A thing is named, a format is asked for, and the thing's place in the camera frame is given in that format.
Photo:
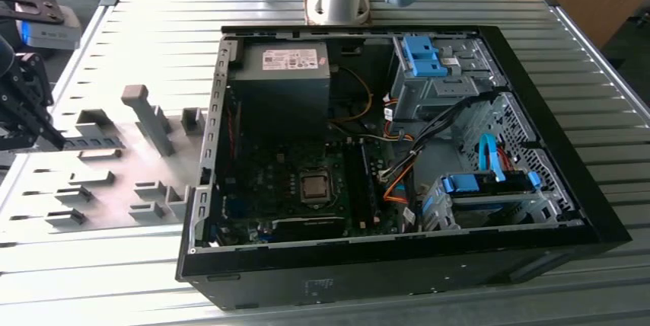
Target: aluminum table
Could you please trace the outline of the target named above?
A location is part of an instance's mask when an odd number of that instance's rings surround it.
[[[181,225],[168,213],[136,222],[133,185],[181,191],[196,180],[185,107],[205,108],[223,25],[301,24],[301,0],[103,0],[55,90],[57,128],[100,108],[125,143],[120,158],[20,155],[0,187],[3,324],[650,324],[650,114],[560,8],[538,1],[431,0],[406,10],[375,2],[378,24],[498,25],[634,241],[516,286],[358,302],[221,312],[173,280]],[[176,154],[160,158],[120,102],[147,85],[172,124]],[[52,192],[71,172],[108,169],[89,186],[81,225],[52,227]]]

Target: black cable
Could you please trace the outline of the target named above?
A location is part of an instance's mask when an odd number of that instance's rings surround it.
[[[440,132],[443,132],[456,120],[456,115],[462,110],[478,103],[479,101],[488,101],[495,98],[498,93],[495,91],[480,93],[478,96],[466,97],[463,100],[458,101],[451,107],[444,109],[444,111],[430,120],[427,125],[420,129],[418,135],[414,138],[408,154],[398,161],[395,165],[386,169],[382,176],[387,177],[391,173],[396,172],[398,169],[407,165],[411,160],[415,160],[419,153],[424,149],[427,141]]]
[[[350,114],[351,117],[355,115],[355,113],[352,112],[351,105],[347,106],[347,113]],[[366,127],[366,124],[363,124],[360,120],[354,120],[352,122],[359,125],[360,129],[366,132],[366,134],[372,134],[372,131]]]

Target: motherboard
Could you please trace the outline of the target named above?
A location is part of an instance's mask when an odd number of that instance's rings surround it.
[[[245,147],[225,180],[227,242],[396,233],[395,212],[382,210],[376,183],[384,150],[372,139]]]

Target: yellow wire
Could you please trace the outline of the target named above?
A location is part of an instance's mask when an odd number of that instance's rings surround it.
[[[366,109],[363,109],[363,111],[359,114],[356,114],[355,116],[346,117],[346,118],[335,118],[335,119],[331,119],[330,120],[330,122],[335,122],[335,123],[350,122],[352,120],[359,119],[363,115],[366,115],[366,113],[370,111],[370,108],[372,107],[372,93],[370,91],[370,87],[367,86],[366,81],[347,67],[340,67],[339,66],[339,69],[344,69],[356,78],[356,80],[359,81],[359,83],[363,85],[363,88],[366,89],[366,94],[367,94],[367,103],[366,103]]]

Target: metal plate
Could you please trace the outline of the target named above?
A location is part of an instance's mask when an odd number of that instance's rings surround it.
[[[430,0],[406,11],[382,3],[374,9],[378,24],[502,27],[634,241],[518,286],[223,313],[188,284],[173,280],[180,224],[53,234],[49,225],[29,225],[43,223],[41,219],[7,222],[11,215],[39,216],[47,211],[45,202],[20,197],[25,187],[43,187],[43,174],[33,169],[47,167],[44,158],[29,155],[19,158],[0,188],[5,198],[0,243],[17,242],[0,248],[0,313],[3,320],[13,321],[8,324],[52,320],[273,325],[431,324],[431,320],[440,325],[650,322],[646,107],[638,105],[639,99],[572,23],[559,9],[530,1]],[[107,109],[115,104],[117,112],[127,83],[147,84],[152,102],[163,106],[168,117],[180,115],[183,107],[205,107],[221,25],[301,23],[300,0],[121,0],[115,8],[100,8],[57,84],[57,121],[61,118],[61,124],[68,124],[65,118],[72,120],[72,116],[65,114],[93,104]],[[128,126],[133,117],[125,114],[121,122]],[[197,157],[189,151],[179,162],[160,163],[140,133],[131,134],[135,140],[125,140],[125,145],[144,160],[139,163],[151,167],[129,174],[132,178],[128,174],[120,178],[128,168],[92,163],[116,172],[115,187],[107,192],[116,198],[132,189],[119,186],[121,180],[157,178],[176,187],[195,174]],[[64,158],[56,165],[68,170]],[[133,203],[127,198],[124,207],[115,206],[115,223],[123,216],[129,219],[125,207]]]

